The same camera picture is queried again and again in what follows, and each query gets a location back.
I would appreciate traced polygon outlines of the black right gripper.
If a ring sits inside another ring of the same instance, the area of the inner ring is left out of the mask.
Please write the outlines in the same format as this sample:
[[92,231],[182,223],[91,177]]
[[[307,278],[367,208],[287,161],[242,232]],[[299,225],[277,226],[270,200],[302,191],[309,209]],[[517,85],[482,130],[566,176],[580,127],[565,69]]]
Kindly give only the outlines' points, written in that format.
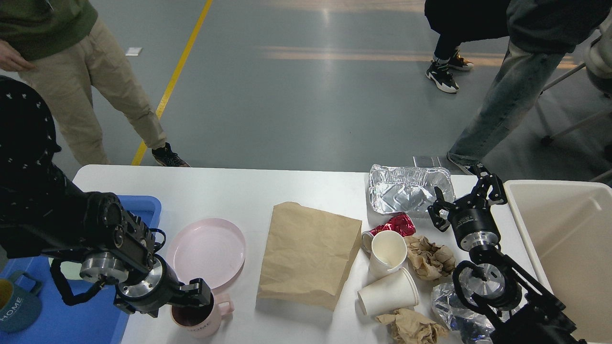
[[[450,224],[456,243],[465,252],[479,246],[497,246],[501,241],[490,205],[507,204],[503,182],[483,165],[468,166],[468,172],[477,176],[478,181],[468,194],[467,207],[455,205],[444,199],[442,190],[434,187],[436,199],[427,207],[433,225],[445,232]],[[441,211],[449,211],[448,220],[441,217]]]

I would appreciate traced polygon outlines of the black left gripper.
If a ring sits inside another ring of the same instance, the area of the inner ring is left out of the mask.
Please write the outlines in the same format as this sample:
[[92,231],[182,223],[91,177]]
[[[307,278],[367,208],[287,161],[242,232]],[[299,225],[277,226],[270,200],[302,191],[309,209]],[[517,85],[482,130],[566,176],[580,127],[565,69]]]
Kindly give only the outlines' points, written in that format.
[[185,284],[161,256],[155,256],[153,269],[142,281],[134,285],[116,285],[114,306],[129,315],[140,312],[157,318],[159,309],[175,302],[180,291],[186,294],[179,301],[181,307],[208,307],[214,300],[210,287],[202,278],[191,279]]

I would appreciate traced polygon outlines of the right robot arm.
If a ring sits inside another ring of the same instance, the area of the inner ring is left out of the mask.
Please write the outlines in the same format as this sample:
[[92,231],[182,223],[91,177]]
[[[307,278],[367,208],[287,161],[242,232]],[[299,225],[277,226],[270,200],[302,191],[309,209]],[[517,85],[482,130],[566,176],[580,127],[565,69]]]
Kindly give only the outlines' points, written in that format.
[[457,264],[452,279],[461,303],[487,317],[494,344],[583,344],[572,336],[575,323],[565,305],[511,257],[499,250],[501,234],[491,206],[507,203],[502,181],[481,165],[471,168],[477,183],[452,203],[439,187],[427,211],[441,232],[451,226],[470,259]]

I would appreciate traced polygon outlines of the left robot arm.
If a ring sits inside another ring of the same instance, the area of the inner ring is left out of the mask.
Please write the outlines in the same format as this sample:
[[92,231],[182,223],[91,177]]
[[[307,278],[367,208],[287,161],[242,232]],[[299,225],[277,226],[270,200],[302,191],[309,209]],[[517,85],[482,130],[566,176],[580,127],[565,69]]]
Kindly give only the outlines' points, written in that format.
[[7,76],[0,83],[1,246],[8,258],[46,256],[63,302],[115,288],[121,311],[157,317],[160,307],[211,312],[201,278],[181,282],[159,255],[162,231],[124,208],[114,193],[84,192],[53,163],[61,148],[43,98]]

